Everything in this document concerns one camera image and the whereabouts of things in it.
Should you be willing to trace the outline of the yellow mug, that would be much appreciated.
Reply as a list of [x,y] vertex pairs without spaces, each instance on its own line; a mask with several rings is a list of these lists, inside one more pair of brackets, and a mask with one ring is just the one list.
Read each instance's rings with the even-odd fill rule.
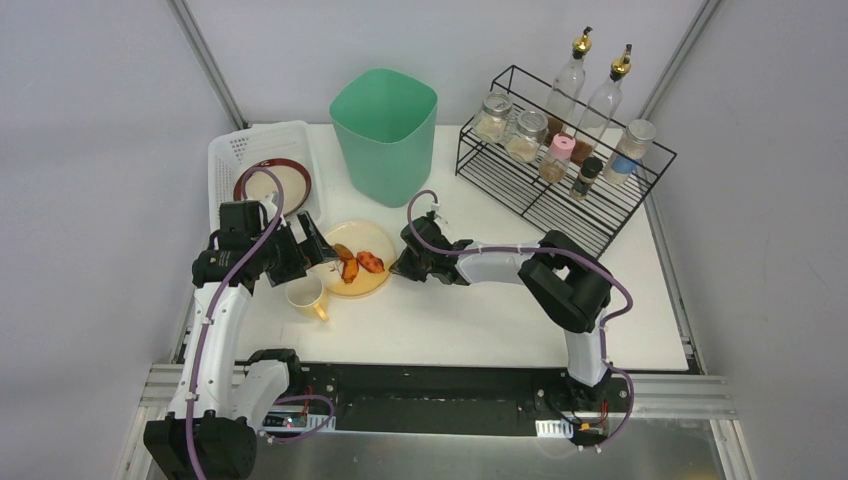
[[321,278],[313,273],[286,284],[285,296],[292,307],[304,316],[329,321],[329,297]]

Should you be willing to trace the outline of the cream plate with leaf pattern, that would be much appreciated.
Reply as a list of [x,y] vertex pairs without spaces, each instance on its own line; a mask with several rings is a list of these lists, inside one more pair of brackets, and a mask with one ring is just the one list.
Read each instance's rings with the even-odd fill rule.
[[388,233],[376,223],[366,220],[343,222],[327,231],[324,237],[332,246],[340,243],[348,247],[355,257],[360,251],[369,251],[381,258],[385,265],[385,271],[380,274],[369,273],[359,265],[359,274],[351,284],[342,281],[339,260],[316,267],[314,271],[331,293],[347,298],[362,297],[373,293],[389,280],[389,268],[398,255]]

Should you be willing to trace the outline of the red rimmed plate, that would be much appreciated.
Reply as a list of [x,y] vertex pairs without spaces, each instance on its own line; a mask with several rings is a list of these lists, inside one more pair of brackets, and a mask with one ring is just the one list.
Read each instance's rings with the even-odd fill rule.
[[270,175],[256,173],[245,179],[247,168],[236,180],[233,199],[270,202],[275,209],[282,208],[288,216],[304,205],[312,189],[312,178],[302,164],[287,158],[272,158],[252,165],[263,168]]

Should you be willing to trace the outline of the pink lid spice shaker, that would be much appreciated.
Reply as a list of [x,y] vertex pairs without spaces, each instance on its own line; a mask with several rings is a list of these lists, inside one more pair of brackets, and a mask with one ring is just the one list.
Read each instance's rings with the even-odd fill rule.
[[564,133],[556,134],[540,162],[539,177],[549,183],[563,180],[575,146],[576,140],[572,136]]

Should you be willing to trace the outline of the glass jar with grains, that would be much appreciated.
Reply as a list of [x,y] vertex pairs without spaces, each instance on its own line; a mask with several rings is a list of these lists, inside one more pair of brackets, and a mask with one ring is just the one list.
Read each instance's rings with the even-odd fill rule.
[[500,143],[507,134],[512,108],[513,102],[506,94],[489,93],[475,116],[475,135],[487,143]]

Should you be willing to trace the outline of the black wire rack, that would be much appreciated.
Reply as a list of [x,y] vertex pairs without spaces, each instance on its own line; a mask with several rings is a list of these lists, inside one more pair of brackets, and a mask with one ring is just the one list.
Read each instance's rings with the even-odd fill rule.
[[[618,139],[626,123],[611,119],[601,137],[578,128],[579,114],[587,103],[576,100],[575,112],[562,119],[544,108],[551,84],[518,65],[499,73],[489,86],[490,93],[502,93],[513,102],[512,117],[525,110],[544,112],[566,125],[566,133],[580,132],[592,138],[592,155],[606,162],[618,154]],[[565,178],[557,183],[542,180],[538,174],[541,157],[547,146],[540,146],[536,159],[522,163],[510,158],[502,144],[493,144],[473,132],[474,116],[461,127],[455,175],[467,180],[507,210],[542,232],[560,230],[584,250],[600,258],[615,242],[625,225],[642,208],[654,187],[676,160],[678,154],[669,147],[652,141],[646,155],[635,165],[629,178],[619,185],[601,174],[584,200],[571,197],[570,189],[577,180],[580,167],[571,163]]]

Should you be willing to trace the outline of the glass jar with rice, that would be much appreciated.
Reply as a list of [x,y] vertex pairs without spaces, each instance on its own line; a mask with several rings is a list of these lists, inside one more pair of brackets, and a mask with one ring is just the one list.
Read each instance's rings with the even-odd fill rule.
[[520,163],[536,159],[548,129],[548,118],[536,110],[521,111],[515,119],[504,149],[508,156]]

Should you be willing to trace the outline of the black lid pepper shaker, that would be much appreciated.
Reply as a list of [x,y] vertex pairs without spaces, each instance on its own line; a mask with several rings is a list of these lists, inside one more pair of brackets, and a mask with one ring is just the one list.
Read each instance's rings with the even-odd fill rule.
[[594,156],[588,157],[583,162],[578,176],[572,184],[570,196],[577,201],[584,200],[588,196],[603,167],[604,163],[601,159]]

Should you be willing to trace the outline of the gold spout oil bottle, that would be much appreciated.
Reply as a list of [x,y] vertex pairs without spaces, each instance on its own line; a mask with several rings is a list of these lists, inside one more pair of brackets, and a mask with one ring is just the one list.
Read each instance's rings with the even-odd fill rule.
[[544,106],[549,113],[545,146],[550,145],[554,136],[563,131],[565,121],[575,108],[585,82],[584,60],[592,48],[592,31],[591,26],[586,26],[582,34],[572,42],[569,60],[554,78]]

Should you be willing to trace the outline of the silver lid spice jar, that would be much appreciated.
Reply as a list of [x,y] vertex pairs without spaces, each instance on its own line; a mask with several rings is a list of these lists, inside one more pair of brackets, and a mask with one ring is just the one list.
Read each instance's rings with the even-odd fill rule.
[[631,121],[614,148],[614,155],[604,167],[604,178],[613,185],[624,184],[653,145],[656,134],[656,127],[650,121]]

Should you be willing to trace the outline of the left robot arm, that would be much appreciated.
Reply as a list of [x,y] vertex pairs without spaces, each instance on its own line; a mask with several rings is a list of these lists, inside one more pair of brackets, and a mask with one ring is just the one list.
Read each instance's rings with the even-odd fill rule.
[[168,479],[246,479],[270,410],[316,402],[335,413],[329,398],[306,389],[292,349],[264,349],[233,383],[241,324],[256,283],[278,286],[337,259],[310,214],[296,216],[304,240],[278,213],[257,201],[219,207],[219,227],[192,264],[195,287],[185,364],[165,416],[145,426],[143,443]]

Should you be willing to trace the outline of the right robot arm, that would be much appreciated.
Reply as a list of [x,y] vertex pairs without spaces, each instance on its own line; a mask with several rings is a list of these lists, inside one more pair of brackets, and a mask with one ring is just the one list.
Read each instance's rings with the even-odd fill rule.
[[404,227],[400,236],[405,248],[390,267],[392,273],[419,282],[433,277],[445,285],[523,286],[564,330],[571,381],[591,389],[609,376],[598,324],[611,301],[613,277],[565,233],[551,230],[537,243],[518,245],[450,242],[430,212]]

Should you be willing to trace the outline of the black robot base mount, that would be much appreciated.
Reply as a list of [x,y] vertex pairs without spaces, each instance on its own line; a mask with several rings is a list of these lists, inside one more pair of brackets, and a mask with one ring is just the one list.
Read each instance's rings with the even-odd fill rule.
[[309,420],[333,412],[338,431],[530,437],[542,421],[596,423],[625,413],[631,395],[622,378],[607,376],[586,390],[557,368],[436,367],[305,363],[295,370],[291,402],[266,420],[273,432],[295,428],[285,411]]

